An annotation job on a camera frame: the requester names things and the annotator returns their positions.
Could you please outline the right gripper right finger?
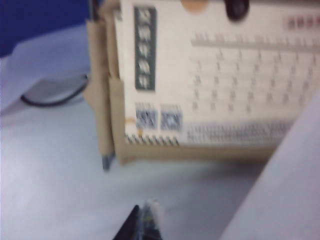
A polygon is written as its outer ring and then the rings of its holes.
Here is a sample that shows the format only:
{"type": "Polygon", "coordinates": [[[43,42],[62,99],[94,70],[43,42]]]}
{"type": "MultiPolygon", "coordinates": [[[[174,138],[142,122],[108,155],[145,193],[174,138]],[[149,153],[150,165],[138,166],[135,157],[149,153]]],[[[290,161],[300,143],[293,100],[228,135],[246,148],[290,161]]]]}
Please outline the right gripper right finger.
{"type": "Polygon", "coordinates": [[[162,240],[164,210],[156,199],[148,199],[140,214],[139,239],[162,240]]]}

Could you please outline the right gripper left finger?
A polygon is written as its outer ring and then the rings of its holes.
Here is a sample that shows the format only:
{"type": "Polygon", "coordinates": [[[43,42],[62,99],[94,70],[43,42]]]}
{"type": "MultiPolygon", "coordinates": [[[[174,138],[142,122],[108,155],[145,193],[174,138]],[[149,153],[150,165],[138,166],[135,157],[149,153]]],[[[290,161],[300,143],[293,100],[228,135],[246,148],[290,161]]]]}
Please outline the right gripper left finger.
{"type": "Polygon", "coordinates": [[[136,234],[137,222],[140,213],[140,207],[135,205],[115,236],[113,240],[133,240],[136,234]]]}

